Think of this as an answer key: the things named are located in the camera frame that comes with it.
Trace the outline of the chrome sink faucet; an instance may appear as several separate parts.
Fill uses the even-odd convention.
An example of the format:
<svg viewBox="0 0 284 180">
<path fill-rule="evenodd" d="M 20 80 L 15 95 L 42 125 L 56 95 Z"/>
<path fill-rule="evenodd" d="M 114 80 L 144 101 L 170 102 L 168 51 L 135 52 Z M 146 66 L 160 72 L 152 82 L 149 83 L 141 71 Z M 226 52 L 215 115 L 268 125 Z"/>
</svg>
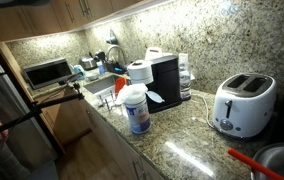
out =
<svg viewBox="0 0 284 180">
<path fill-rule="evenodd" d="M 117 62 L 120 65 L 126 64 L 124 50 L 118 45 L 110 45 L 107 49 L 106 60 L 108 62 Z"/>
</svg>

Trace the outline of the white wipes canister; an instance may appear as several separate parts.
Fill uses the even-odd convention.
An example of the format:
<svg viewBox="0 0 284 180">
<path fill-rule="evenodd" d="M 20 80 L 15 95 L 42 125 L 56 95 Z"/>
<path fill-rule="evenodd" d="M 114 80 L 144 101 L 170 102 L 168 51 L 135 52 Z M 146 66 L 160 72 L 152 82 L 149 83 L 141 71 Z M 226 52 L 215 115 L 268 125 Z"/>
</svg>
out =
<svg viewBox="0 0 284 180">
<path fill-rule="evenodd" d="M 151 127 L 147 97 L 156 103 L 164 102 L 159 94 L 149 90 L 143 83 L 124 85 L 115 101 L 116 105 L 125 105 L 130 129 L 135 134 L 145 133 Z"/>
</svg>

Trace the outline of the steel pan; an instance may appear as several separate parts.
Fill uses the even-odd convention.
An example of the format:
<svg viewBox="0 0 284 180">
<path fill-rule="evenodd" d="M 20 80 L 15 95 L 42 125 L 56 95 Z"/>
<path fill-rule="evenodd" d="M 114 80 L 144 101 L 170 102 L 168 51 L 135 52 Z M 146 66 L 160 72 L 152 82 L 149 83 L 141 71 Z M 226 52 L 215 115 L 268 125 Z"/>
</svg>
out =
<svg viewBox="0 0 284 180">
<path fill-rule="evenodd" d="M 276 143 L 263 147 L 253 160 L 284 177 L 284 143 Z"/>
</svg>

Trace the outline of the steel kitchen sink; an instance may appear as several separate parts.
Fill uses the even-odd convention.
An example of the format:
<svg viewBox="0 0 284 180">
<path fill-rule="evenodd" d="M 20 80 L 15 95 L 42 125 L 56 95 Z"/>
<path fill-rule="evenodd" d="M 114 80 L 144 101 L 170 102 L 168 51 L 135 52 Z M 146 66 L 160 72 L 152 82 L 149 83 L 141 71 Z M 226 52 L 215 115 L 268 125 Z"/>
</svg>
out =
<svg viewBox="0 0 284 180">
<path fill-rule="evenodd" d="M 117 79 L 119 79 L 119 76 L 110 75 L 91 82 L 90 84 L 85 85 L 84 88 L 93 95 L 107 95 L 115 92 L 115 83 Z"/>
</svg>

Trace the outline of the white coffee machine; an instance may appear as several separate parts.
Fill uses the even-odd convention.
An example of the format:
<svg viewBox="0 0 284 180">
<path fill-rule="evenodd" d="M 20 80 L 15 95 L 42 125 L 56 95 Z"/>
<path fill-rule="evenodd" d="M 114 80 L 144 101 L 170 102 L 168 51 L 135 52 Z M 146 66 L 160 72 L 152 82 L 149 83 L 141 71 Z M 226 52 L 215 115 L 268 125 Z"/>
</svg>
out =
<svg viewBox="0 0 284 180">
<path fill-rule="evenodd" d="M 180 105 L 178 57 L 167 55 L 152 60 L 136 60 L 127 67 L 132 84 L 144 83 L 149 91 L 157 93 L 163 102 L 147 98 L 150 113 Z"/>
</svg>

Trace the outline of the white toaster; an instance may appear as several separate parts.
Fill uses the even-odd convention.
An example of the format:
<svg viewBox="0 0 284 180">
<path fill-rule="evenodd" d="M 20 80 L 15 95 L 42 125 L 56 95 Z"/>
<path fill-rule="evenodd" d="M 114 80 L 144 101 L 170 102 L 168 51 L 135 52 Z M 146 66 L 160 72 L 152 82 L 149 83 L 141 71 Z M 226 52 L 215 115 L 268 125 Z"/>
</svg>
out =
<svg viewBox="0 0 284 180">
<path fill-rule="evenodd" d="M 214 127 L 234 138 L 256 136 L 271 119 L 276 95 L 277 83 L 270 76 L 243 73 L 228 78 L 216 91 Z"/>
</svg>

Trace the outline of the pink white cutting board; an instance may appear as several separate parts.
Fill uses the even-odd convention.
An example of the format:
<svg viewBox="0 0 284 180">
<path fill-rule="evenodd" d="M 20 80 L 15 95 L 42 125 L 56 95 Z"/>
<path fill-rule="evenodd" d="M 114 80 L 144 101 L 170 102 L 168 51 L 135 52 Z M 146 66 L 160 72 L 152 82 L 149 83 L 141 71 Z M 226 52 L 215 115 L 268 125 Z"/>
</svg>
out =
<svg viewBox="0 0 284 180">
<path fill-rule="evenodd" d="M 157 59 L 163 56 L 162 49 L 159 47 L 148 47 L 145 53 L 145 59 L 147 61 Z"/>
</svg>

